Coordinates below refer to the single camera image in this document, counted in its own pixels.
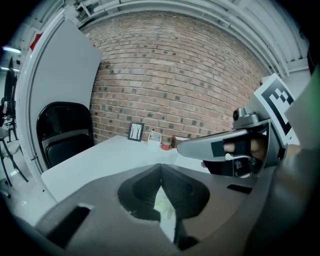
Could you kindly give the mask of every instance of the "brick wall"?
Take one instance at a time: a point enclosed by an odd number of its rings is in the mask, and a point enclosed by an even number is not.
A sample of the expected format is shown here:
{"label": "brick wall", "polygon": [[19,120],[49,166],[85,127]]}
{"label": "brick wall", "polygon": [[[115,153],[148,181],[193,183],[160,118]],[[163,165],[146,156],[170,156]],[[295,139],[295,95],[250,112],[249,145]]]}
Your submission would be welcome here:
{"label": "brick wall", "polygon": [[176,13],[124,14],[83,33],[103,51],[90,105],[96,143],[127,136],[130,122],[165,141],[229,130],[266,75],[239,41]]}

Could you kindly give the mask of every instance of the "small container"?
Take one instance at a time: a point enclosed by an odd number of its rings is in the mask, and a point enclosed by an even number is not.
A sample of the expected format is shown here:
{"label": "small container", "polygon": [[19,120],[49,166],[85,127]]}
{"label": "small container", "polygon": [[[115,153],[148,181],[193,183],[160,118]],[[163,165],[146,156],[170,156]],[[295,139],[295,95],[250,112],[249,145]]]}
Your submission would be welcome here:
{"label": "small container", "polygon": [[155,129],[152,129],[152,132],[150,132],[148,136],[148,148],[152,151],[159,149],[161,138],[161,133],[155,132]]}
{"label": "small container", "polygon": [[171,143],[170,142],[162,142],[161,148],[165,151],[168,151],[171,149]]}

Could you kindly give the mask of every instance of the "ceiling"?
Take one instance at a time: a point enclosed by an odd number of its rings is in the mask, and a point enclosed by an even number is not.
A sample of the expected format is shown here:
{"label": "ceiling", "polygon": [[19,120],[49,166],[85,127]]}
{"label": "ceiling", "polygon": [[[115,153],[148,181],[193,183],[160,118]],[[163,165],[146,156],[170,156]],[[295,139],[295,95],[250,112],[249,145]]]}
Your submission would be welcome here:
{"label": "ceiling", "polygon": [[243,42],[269,72],[282,78],[308,69],[309,42],[291,15],[274,0],[44,0],[25,19],[9,46],[21,55],[6,54],[23,63],[29,46],[46,22],[63,7],[78,28],[128,12],[172,11],[200,18]]}

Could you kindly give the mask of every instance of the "white partition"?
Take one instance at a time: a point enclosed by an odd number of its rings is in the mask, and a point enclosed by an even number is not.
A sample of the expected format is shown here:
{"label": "white partition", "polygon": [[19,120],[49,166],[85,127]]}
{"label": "white partition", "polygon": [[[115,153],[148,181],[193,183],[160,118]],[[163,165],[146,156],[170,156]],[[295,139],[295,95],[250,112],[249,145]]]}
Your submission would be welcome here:
{"label": "white partition", "polygon": [[46,171],[36,125],[40,112],[52,102],[74,102],[89,108],[102,52],[71,21],[58,13],[30,52],[17,84],[17,131],[25,160],[45,189]]}

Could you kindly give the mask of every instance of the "hand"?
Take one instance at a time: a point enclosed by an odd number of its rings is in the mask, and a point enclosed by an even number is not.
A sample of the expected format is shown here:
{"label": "hand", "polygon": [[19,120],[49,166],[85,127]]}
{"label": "hand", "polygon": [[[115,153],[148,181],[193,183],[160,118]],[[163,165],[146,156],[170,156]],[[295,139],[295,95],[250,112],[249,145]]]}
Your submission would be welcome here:
{"label": "hand", "polygon": [[[236,149],[236,146],[234,143],[225,143],[223,147],[226,153],[233,153],[235,152],[235,149]],[[254,158],[260,161],[263,161],[267,153],[266,141],[262,138],[251,139],[250,153]],[[201,163],[201,166],[206,168],[206,165],[204,162]]]}

